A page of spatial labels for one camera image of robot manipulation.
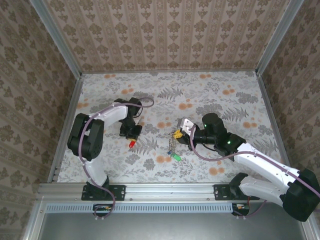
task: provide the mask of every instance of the black clamp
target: black clamp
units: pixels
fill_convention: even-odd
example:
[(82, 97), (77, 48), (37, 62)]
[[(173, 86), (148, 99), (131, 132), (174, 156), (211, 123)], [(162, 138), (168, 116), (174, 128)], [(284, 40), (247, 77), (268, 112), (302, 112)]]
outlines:
[[(116, 103), (122, 103), (122, 104), (137, 104), (142, 106), (139, 99), (132, 97), (129, 101), (123, 100), (118, 98), (115, 100)], [(138, 106), (130, 106), (128, 105), (128, 112), (126, 118), (119, 120), (120, 123), (122, 123), (120, 128), (120, 137), (125, 137), (128, 140), (138, 140), (138, 137), (141, 133), (142, 126), (136, 125), (134, 116), (136, 116), (141, 109), (141, 107)]]

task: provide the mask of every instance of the orange dot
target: orange dot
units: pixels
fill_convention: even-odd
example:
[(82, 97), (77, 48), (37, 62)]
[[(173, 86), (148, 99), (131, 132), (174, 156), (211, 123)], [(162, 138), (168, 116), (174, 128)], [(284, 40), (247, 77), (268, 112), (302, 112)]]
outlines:
[(218, 174), (218, 170), (215, 167), (210, 167), (209, 168), (209, 174), (212, 176), (215, 176)]
[(251, 126), (251, 124), (250, 124), (249, 122), (245, 121), (245, 122), (243, 123), (243, 126), (244, 126), (246, 129), (249, 129), (250, 126)]
[(165, 127), (165, 123), (164, 123), (163, 121), (161, 121), (161, 122), (159, 122), (159, 123), (157, 124), (157, 127), (158, 127), (159, 129), (163, 129), (163, 128)]
[(156, 162), (157, 162), (158, 164), (162, 164), (164, 161), (165, 161), (164, 156), (157, 156), (157, 157), (156, 157)]
[(180, 103), (179, 104), (179, 109), (180, 110), (185, 110), (187, 108), (187, 105), (185, 103)]

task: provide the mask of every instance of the table surface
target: table surface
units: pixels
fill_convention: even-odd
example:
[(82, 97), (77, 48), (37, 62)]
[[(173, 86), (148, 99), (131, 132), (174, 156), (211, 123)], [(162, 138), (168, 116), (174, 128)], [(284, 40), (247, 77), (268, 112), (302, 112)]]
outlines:
[[(117, 98), (152, 97), (155, 101), (153, 107), (142, 112), (139, 122), (143, 128), (134, 148), (119, 136), (121, 123), (104, 130), (100, 155), (112, 183), (229, 182), (239, 172), (259, 177), (229, 159), (200, 160), (187, 145), (177, 141), (171, 147), (182, 160), (178, 162), (167, 154), (170, 133), (177, 129), (178, 120), (188, 118), (203, 128), (201, 119), (207, 113), (217, 113), (229, 132), (282, 161), (253, 71), (84, 74), (82, 79), (75, 115), (93, 114)], [(205, 157), (218, 157), (201, 145), (196, 149)], [(86, 179), (79, 159), (66, 149), (58, 182), (82, 183)]]

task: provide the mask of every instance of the wall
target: wall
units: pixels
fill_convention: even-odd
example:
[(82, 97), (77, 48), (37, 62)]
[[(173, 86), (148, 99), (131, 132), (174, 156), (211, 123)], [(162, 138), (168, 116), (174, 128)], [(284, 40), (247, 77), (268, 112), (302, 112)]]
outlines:
[(28, 223), (74, 84), (29, 1), (0, 1), (0, 239), (18, 239)]
[(320, 1), (304, 1), (262, 78), (291, 164), (320, 179)]
[(254, 69), (288, 0), (46, 0), (83, 72)]

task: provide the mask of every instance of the gray panel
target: gray panel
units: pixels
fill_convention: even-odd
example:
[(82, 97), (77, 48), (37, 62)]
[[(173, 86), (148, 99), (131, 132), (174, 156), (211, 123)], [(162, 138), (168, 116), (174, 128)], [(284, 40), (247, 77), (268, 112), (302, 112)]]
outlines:
[(305, 240), (302, 224), (275, 205), (252, 218), (230, 213), (46, 214), (41, 240)]

